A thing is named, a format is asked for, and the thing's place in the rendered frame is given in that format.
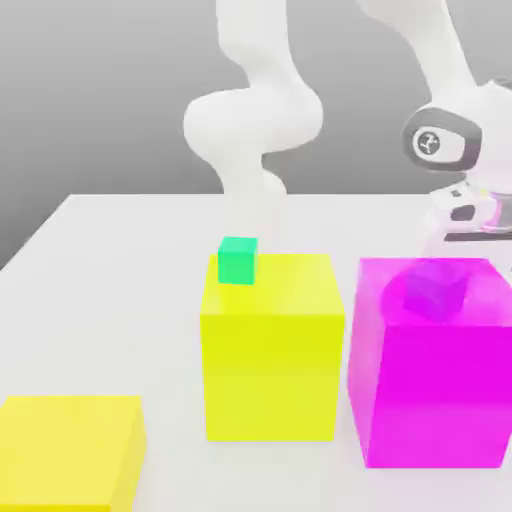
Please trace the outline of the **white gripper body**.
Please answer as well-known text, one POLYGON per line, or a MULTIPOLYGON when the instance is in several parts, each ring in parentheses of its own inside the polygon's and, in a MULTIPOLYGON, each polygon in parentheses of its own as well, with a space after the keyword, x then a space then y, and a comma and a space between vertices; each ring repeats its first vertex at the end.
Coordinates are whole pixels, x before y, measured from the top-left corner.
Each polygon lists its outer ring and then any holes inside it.
POLYGON ((462 231, 444 229, 428 233, 422 246, 423 258, 512 259, 512 230, 462 231))

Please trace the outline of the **small purple cube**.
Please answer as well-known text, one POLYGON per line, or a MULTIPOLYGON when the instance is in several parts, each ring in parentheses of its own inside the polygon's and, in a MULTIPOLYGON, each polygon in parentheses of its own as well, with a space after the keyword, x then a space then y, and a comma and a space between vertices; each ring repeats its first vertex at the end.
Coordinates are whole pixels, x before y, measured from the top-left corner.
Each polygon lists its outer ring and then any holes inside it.
POLYGON ((466 272, 413 269, 405 276, 403 307, 431 321, 447 321, 462 310, 468 284, 466 272))

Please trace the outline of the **small green cube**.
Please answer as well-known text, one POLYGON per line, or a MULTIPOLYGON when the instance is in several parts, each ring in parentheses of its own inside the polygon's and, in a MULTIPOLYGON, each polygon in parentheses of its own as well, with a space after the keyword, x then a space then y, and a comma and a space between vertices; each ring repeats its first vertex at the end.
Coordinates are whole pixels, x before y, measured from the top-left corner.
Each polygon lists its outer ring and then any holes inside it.
POLYGON ((217 252, 218 281, 222 284, 253 285, 257 250, 257 238, 224 237, 217 252))

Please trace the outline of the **large magenta box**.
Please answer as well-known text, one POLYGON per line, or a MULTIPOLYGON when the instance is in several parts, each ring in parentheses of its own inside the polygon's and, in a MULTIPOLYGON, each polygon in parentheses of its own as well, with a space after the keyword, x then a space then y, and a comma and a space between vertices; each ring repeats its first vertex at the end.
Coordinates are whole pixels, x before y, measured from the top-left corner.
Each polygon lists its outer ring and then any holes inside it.
POLYGON ((480 258, 364 258, 348 394, 369 468, 497 468, 512 437, 512 284, 480 258), (462 310, 403 307, 406 274, 466 272, 462 310))

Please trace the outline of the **large lime yellow box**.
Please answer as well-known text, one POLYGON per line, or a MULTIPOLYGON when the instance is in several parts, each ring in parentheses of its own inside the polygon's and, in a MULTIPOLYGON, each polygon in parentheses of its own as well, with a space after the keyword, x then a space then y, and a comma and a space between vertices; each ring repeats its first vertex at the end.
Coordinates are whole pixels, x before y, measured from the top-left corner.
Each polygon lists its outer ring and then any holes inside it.
POLYGON ((206 437, 333 440, 345 315, 327 254, 262 254, 252 285, 210 256, 200 309, 206 437))

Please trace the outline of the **large pale yellow box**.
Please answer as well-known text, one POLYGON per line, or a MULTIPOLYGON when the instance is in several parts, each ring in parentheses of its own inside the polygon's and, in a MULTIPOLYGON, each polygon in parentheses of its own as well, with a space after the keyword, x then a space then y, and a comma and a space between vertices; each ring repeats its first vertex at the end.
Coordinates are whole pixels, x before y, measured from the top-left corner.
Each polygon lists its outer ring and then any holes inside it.
POLYGON ((138 396, 10 396, 0 512, 133 512, 145 452, 138 396))

